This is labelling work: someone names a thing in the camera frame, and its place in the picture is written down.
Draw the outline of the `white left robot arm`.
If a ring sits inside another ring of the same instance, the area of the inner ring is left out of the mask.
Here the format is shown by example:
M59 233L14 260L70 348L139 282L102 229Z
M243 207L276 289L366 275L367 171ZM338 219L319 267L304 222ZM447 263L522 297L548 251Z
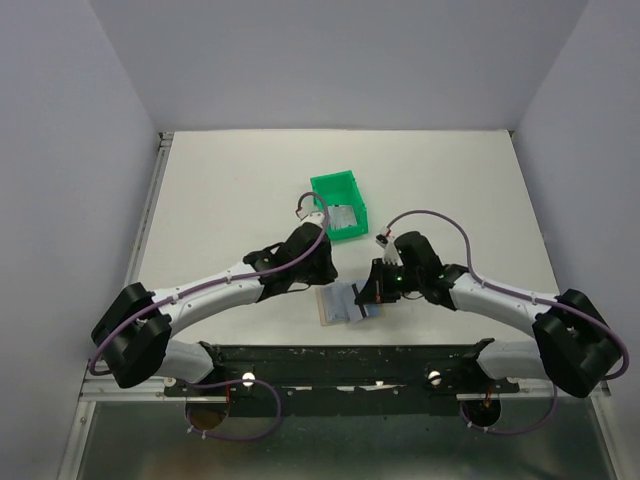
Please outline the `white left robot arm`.
M207 346L177 342L176 334L226 310L286 294L296 283L322 286L336 277L326 230L303 222L285 241L253 251L206 279L155 291L130 284L91 332L96 352L89 371L113 375L121 388L156 374L176 376L197 393L212 394L222 372Z

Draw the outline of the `green plastic bin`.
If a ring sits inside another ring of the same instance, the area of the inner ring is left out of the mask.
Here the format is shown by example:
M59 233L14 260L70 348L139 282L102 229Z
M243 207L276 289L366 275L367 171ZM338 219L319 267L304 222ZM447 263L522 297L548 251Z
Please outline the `green plastic bin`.
M329 238L350 240L368 233L368 212L351 170L310 179L312 190L327 204Z

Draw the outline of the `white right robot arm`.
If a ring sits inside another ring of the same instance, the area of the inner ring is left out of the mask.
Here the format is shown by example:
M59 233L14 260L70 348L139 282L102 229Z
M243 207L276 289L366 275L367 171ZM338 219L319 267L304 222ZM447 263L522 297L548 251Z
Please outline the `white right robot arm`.
M387 255L376 258L358 305L389 304L409 293L451 311L478 314L525 335L523 342L489 339L460 367L460 379L480 392L505 378L551 381L562 391L587 397L622 360L623 350L586 295L527 292L476 279L469 267L444 264L422 234L411 231L383 241Z

